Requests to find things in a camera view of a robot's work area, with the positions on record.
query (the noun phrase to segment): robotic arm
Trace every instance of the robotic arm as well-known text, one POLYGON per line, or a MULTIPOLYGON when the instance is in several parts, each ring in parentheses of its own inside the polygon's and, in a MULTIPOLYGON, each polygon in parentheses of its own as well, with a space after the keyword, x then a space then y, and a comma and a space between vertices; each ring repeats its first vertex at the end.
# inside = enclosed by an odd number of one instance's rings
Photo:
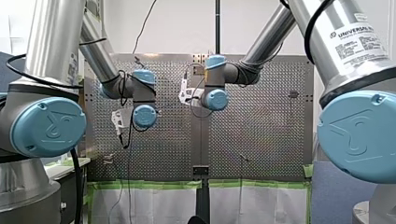
MULTIPOLYGON (((73 91, 79 88, 75 85, 78 42, 99 38, 84 15, 84 6, 85 0, 37 1, 25 69, 18 72, 23 77, 2 94, 2 154, 55 157, 72 149, 84 134, 85 115, 73 91)), ((100 42, 83 44, 80 49, 102 83, 103 95, 134 98, 134 123, 151 127, 157 118, 153 73, 120 73, 100 42)))
MULTIPOLYGON (((87 15, 82 23, 81 41, 99 39, 87 15)), ((155 76, 145 69, 131 75, 118 71, 102 43, 80 46, 81 52, 102 83, 102 95, 110 99, 134 98, 133 122, 140 128, 152 127, 157 118, 155 109, 155 76)))
POLYGON ((289 0, 239 63, 221 55, 206 59, 205 91, 200 106, 223 110, 225 83, 255 84, 295 23, 305 38, 305 51, 325 85, 318 139, 341 170, 375 183, 396 183, 395 89, 376 83, 396 77, 373 27, 354 0, 289 0))

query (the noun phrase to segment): pegboard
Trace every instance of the pegboard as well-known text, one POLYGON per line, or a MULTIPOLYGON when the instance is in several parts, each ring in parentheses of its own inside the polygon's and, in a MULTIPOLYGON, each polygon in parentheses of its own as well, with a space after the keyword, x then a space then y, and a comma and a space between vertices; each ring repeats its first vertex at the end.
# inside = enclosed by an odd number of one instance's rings
MULTIPOLYGON (((303 164, 311 162, 313 116, 313 65, 305 57, 276 57, 264 66, 255 86, 227 85, 227 109, 213 113, 209 120, 195 119, 177 98, 187 65, 203 63, 204 56, 198 61, 193 55, 138 57, 157 77, 161 116, 147 132, 134 132, 132 150, 121 147, 111 122, 111 112, 120 108, 120 102, 100 96, 98 80, 86 72, 85 92, 91 96, 86 106, 92 124, 87 148, 96 155, 90 180, 191 180, 192 166, 200 164, 209 165, 210 178, 304 179, 303 164), (297 91, 298 97, 290 98, 290 91, 297 91), (104 165, 103 157, 110 154, 113 164, 104 165), (241 155, 250 160, 243 166, 241 155)), ((242 56, 226 57, 236 62, 242 56)), ((126 72, 140 68, 129 54, 113 55, 113 61, 126 72)))
POLYGON ((256 85, 226 86, 230 103, 209 124, 210 178, 304 179, 312 153, 313 74, 305 57, 283 56, 264 66, 256 85))
MULTIPOLYGON (((132 134, 132 149, 123 149, 111 122, 111 112, 120 109, 120 101, 104 99, 99 81, 92 79, 92 136, 97 159, 90 167, 90 179, 128 178, 145 180, 191 179, 190 109, 178 102, 180 79, 192 56, 138 56, 156 76, 157 109, 160 115, 154 127, 132 134), (102 158, 114 154, 114 163, 105 165, 102 158)), ((115 55, 118 69, 132 73, 141 68, 132 55, 115 55)), ((126 106, 132 106, 132 100, 126 106)), ((128 135, 124 130, 124 144, 128 135)))

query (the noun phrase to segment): black pole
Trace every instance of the black pole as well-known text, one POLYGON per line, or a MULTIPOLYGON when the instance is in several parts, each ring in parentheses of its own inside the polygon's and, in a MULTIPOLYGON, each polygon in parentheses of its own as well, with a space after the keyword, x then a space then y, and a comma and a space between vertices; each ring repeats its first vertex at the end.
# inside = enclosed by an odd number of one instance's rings
POLYGON ((220 0, 216 0, 216 54, 220 54, 220 0))

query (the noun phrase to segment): blue joint cover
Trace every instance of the blue joint cover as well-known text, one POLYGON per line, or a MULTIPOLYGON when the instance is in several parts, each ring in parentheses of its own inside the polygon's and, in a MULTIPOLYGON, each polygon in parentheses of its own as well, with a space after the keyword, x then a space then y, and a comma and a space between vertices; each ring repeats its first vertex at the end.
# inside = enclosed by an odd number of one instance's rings
POLYGON ((342 171, 378 184, 396 184, 396 94, 353 91, 320 115, 319 142, 342 171))
POLYGON ((56 157, 73 149, 86 126, 78 104, 50 97, 29 105, 17 116, 9 133, 10 142, 27 157, 56 157))
POLYGON ((146 84, 155 85, 155 76, 149 70, 146 69, 134 70, 134 76, 146 84))
POLYGON ((157 120, 157 112, 150 105, 140 105, 134 110, 134 123, 140 128, 150 128, 157 120))
POLYGON ((211 55, 206 59, 205 68, 212 69, 215 67, 219 67, 225 64, 225 57, 222 55, 211 55))
POLYGON ((213 90, 205 98, 208 109, 214 111, 223 110, 228 104, 227 92, 224 90, 213 90))

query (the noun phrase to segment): green edge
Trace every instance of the green edge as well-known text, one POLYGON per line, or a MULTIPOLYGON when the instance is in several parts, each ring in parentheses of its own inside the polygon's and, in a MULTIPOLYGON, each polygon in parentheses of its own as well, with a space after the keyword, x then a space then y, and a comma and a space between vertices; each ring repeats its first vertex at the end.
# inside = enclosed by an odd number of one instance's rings
MULTIPOLYGON (((237 188, 240 187, 241 180, 209 180, 210 188, 237 188)), ((95 190, 100 189, 199 189, 202 186, 201 181, 179 181, 179 182, 154 182, 144 180, 117 180, 88 183, 88 223, 92 224, 92 204, 95 190)), ((311 182, 278 182, 265 180, 242 180, 244 187, 261 187, 273 189, 307 189, 306 203, 306 223, 311 223, 311 182)))

